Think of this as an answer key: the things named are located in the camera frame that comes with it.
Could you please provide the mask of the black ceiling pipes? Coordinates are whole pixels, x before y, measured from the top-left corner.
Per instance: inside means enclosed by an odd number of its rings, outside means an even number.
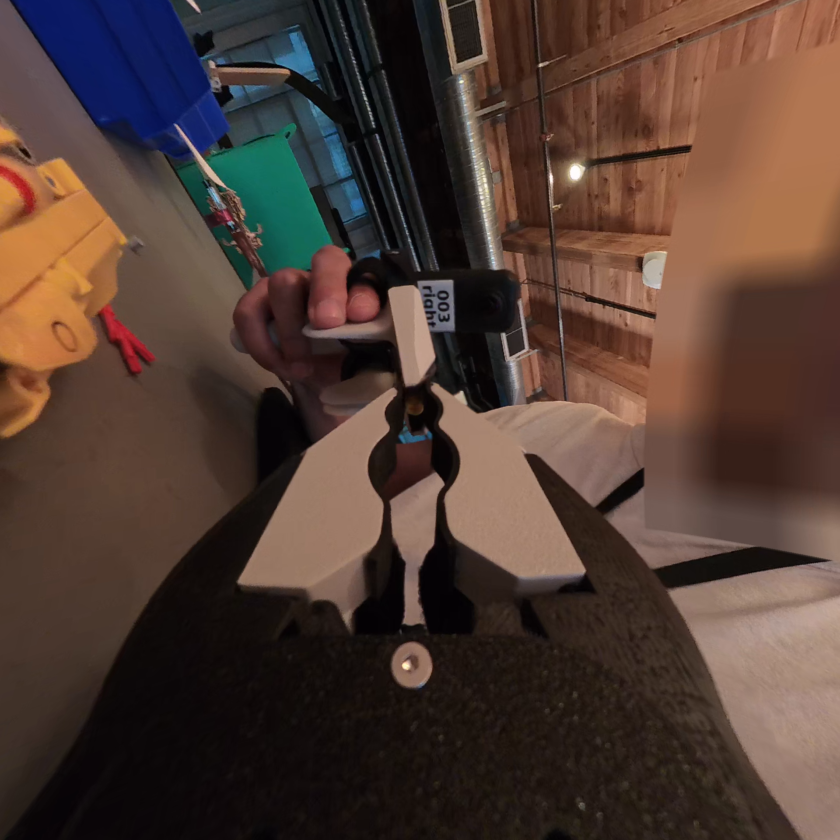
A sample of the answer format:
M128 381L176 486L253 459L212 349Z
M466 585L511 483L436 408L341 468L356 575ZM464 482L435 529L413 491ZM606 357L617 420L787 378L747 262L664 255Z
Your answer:
M353 114L347 136L353 173L383 249L415 269L438 260L375 33L371 2L317 1L325 36Z

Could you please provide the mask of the white vent grille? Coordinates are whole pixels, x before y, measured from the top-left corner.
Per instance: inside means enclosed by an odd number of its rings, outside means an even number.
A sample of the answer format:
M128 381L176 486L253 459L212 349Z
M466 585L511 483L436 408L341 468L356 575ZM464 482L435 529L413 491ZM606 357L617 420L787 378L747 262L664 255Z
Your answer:
M438 2L447 56L455 75L473 70L489 60L481 1Z
M529 329L522 300L517 301L516 314L511 326L501 336L506 361L518 361L530 352Z

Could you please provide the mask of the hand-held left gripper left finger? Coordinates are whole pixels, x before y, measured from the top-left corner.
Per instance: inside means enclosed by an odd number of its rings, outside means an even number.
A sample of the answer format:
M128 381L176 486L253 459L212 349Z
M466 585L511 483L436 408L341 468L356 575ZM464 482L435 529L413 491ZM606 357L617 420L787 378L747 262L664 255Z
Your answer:
M395 465L404 402L393 385L312 445L238 577L244 592L328 602L355 631L403 624L405 564L382 488Z

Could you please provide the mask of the blue plastic bin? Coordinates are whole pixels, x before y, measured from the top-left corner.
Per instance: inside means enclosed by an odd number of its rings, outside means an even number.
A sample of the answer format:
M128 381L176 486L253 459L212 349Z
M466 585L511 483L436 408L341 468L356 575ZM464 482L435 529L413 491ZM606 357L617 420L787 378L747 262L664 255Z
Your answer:
M100 130L177 160L228 131L168 1L13 1Z

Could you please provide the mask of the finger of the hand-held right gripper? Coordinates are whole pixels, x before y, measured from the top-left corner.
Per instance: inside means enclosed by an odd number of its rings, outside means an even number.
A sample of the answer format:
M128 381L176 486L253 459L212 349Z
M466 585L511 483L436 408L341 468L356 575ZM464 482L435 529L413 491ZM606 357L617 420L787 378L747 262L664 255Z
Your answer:
M436 362L421 294L415 286L388 291L402 383L405 387L418 387L427 381Z
M323 389L320 401L331 416L351 416L364 409L395 386L393 375L355 375Z

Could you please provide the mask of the crumpled white paper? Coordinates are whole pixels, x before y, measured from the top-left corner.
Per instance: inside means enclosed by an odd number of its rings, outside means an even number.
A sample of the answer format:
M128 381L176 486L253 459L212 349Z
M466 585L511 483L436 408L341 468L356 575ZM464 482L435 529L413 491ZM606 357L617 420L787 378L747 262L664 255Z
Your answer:
M190 153L191 153L191 155L194 159L194 162L196 163L196 166L197 166L198 170L202 174L203 182L207 185L207 189L209 189L210 186L213 186L213 187L217 187L218 189L220 189L222 191L228 190L228 187L221 180L221 178L214 172L214 170L211 168L209 163L207 163L207 161L203 157L203 154L195 147L194 143L189 139L189 137L183 131L181 126L176 123L174 127L175 127L175 130L177 131L179 137L181 138L181 140L185 144L186 148L190 151Z

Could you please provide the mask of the white folding stand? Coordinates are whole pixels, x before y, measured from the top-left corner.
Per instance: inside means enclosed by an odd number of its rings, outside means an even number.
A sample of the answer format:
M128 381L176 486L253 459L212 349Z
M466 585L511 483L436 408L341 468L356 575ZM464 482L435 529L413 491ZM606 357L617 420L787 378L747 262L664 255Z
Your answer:
M213 89L288 86L309 100L332 122L343 127L356 124L355 117L349 114L338 101L332 99L315 82L286 66L271 62L233 62L218 65L208 59L206 72Z

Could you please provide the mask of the yellow brick toy car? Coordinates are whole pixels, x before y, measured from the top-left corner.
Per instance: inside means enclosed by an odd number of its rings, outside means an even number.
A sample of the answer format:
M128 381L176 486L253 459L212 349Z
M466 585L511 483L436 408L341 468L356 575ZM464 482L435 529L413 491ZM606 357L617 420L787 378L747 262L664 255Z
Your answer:
M128 241L63 159L37 162L1 121L1 436L31 425L50 378L96 349Z

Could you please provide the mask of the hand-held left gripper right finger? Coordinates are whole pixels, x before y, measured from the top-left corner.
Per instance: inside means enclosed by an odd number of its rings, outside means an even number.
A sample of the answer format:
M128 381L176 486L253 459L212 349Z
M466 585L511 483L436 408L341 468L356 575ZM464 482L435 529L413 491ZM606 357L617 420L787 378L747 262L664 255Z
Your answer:
M471 634L481 607L578 584L585 567L522 446L439 385L423 418L444 482L434 544L419 571L431 634Z

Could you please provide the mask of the person's right hand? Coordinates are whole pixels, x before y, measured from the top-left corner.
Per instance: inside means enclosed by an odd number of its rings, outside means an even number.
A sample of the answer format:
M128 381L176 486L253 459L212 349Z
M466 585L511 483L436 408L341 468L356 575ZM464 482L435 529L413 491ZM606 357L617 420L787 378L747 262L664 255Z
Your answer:
M350 258L327 245L310 270L285 268L259 280L239 300L234 329L247 354L288 386L310 440L315 443L343 422L325 412L324 389L340 382L344 351L315 354L303 334L376 319L381 303L366 284L348 288Z

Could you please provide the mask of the silver ventilation duct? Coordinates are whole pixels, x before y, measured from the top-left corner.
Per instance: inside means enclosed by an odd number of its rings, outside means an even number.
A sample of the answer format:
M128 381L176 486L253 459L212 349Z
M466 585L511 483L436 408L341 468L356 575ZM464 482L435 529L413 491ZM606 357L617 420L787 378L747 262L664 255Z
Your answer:
M433 94L469 264L473 269L503 270L494 185L477 117L475 72L442 79Z

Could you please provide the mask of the tan and red small parts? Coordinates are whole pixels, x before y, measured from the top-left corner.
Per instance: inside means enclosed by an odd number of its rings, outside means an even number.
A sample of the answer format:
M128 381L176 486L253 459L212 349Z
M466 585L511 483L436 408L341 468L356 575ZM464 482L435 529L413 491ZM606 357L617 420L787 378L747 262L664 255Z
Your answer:
M246 213L238 194L224 186L204 182L206 203L209 213L205 223L210 229L223 228L228 233L228 246L235 247L244 257L249 267L259 279L268 277L268 271L259 254L262 246L259 235L261 227L255 233L246 223Z

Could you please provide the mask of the green plastic bin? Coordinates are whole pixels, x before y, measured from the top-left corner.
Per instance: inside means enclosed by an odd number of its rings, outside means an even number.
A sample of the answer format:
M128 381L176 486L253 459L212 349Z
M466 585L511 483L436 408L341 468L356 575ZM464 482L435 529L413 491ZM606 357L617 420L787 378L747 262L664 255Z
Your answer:
M269 273L308 270L314 254L333 241L291 148L297 126L213 154L208 163L236 192L257 253Z

